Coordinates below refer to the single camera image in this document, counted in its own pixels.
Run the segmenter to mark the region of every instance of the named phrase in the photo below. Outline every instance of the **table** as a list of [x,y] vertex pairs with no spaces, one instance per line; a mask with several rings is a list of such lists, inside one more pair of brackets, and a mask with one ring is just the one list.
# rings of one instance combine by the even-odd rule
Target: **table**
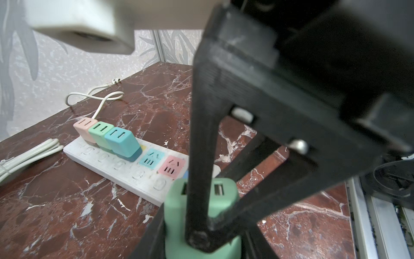
[[[97,119],[131,130],[136,137],[188,154],[192,67],[156,63],[99,92],[123,91]],[[92,116],[99,100],[87,99],[0,143],[0,159],[16,156],[47,138],[66,145],[72,127]],[[222,169],[255,135],[225,118],[215,163]],[[279,148],[238,182],[242,196],[287,157]],[[158,207],[73,162],[63,152],[29,166],[0,187],[0,258],[127,258]],[[298,202],[260,221],[282,259],[353,259],[345,185]]]

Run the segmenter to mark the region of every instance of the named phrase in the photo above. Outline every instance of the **marble table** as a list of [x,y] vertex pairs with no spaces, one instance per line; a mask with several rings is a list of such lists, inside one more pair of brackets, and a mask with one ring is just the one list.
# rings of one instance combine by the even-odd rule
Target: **marble table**
[[[98,120],[188,154],[192,67],[157,63],[98,96],[124,91],[104,105]],[[0,143],[0,159],[47,138],[66,145],[78,135],[72,124],[91,116],[100,101],[84,100]],[[255,135],[225,118],[215,163],[222,169]],[[238,182],[242,196],[287,157],[280,148]],[[47,157],[0,187],[0,258],[127,258],[158,207],[73,162],[63,152]],[[343,184],[258,222],[282,259],[353,259],[348,199]]]

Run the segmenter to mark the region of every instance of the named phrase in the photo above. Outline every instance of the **hole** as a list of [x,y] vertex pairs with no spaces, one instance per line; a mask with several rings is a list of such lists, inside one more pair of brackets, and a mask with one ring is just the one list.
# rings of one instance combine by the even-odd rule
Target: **hole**
[[94,35],[94,34],[90,34],[90,33],[84,33],[84,32],[80,32],[80,31],[74,31],[74,34],[81,36],[83,38],[87,38],[93,41],[111,41],[111,39],[108,39],[106,37],[102,37],[102,36],[98,36],[98,35]]
[[224,195],[223,185],[222,184],[215,184],[214,185],[214,194],[218,196]]
[[181,191],[181,195],[186,195],[186,194],[187,194],[187,183],[184,183],[183,190]]

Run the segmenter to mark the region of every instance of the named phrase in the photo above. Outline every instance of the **screw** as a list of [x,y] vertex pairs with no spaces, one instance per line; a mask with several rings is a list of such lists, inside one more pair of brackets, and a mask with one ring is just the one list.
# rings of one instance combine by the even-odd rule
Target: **screw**
[[305,155],[309,151],[309,145],[302,139],[292,140],[287,147],[301,155]]

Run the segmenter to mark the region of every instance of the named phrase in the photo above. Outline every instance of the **black device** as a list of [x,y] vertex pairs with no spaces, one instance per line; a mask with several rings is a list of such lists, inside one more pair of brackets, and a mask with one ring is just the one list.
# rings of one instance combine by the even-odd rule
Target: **black device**
[[[260,219],[373,172],[385,153],[413,152],[413,13],[409,0],[234,0],[214,9],[194,58],[190,246],[213,252],[241,235],[243,258],[277,258]],[[217,129],[235,108],[253,115],[242,122],[258,133],[219,177],[241,179],[280,145],[291,153],[209,218]],[[161,206],[130,258],[164,258],[164,235]]]

